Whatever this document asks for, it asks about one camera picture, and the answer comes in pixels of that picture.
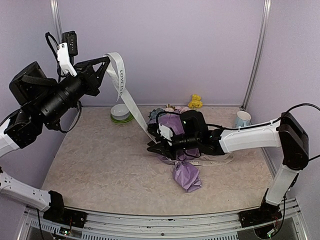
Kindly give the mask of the cream printed ribbon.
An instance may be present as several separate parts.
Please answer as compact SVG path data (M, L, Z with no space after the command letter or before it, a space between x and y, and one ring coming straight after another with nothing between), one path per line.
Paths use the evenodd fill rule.
M151 139L151 143L154 144L156 139L150 133L148 133L148 126L147 123L140 112L137 104L135 103L133 97L126 89L126 70L123 58L118 52L110 52L104 54L105 57L110 58L110 65L107 67L106 72L112 80L112 84L117 91L117 99L122 99L125 106L128 108L129 112L133 115L134 119L140 125L142 130L146 133L146 135ZM233 153L228 153L223 156L213 156L213 157L206 157L201 156L200 158L196 159L194 157L187 157L186 161L191 163L194 166L201 166L201 167L211 167L211 166L219 166L219 165L226 165L232 162L234 159Z

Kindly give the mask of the blue hydrangea fake flower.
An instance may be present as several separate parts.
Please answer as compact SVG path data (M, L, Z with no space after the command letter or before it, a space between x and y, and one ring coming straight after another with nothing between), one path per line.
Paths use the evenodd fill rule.
M156 108L156 109L153 109L152 111L149 112L149 120L154 120L156 117L157 117L157 114L158 113L162 113L164 110L162 108Z

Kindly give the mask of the purple wrapping paper sheet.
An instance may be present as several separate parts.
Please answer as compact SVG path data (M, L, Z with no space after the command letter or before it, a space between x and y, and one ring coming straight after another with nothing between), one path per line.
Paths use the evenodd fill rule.
M159 124L165 125L174 131L175 135L173 136L172 141L174 140L174 137L188 132L185 129L185 124L180 119L179 113L169 111L159 112L155 119L149 121L147 129L148 132L155 137L157 142L164 140L157 132ZM199 177L200 171L193 164L187 162L187 157L197 159L201 156L201 152L198 147L190 148L185 146L184 148L184 154L180 155L176 160L171 160L166 156L156 154L163 162L173 165L173 179L186 192L190 193L200 189L202 187L202 181Z

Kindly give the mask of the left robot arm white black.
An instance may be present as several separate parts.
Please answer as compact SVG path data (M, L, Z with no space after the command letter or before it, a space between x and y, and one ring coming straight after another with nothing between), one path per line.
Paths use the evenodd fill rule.
M78 62L74 66L75 76L68 75L61 82L46 77L36 61L26 66L9 84L20 107L0 124L0 155L31 145L43 127L61 131L61 117L70 108L77 107L82 96L99 94L110 62L108 56ZM3 170L0 172L0 191L38 209L45 216L52 215L61 223L70 218L60 193L34 188Z

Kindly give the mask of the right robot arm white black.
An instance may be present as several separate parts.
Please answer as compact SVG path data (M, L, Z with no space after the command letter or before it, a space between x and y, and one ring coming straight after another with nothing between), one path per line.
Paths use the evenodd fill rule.
M299 173L309 163L309 137L297 120L283 112L278 119L251 126L227 128L205 122L201 112L189 110L176 113L183 133L175 133L171 127L160 124L160 116L169 115L168 111L159 112L155 122L147 127L147 132L154 136L155 143L149 143L147 150L171 160L178 157L178 152L197 149L200 154L223 156L239 150L255 148L281 148L282 165L256 210L256 218L266 222L276 212L287 191L294 184Z

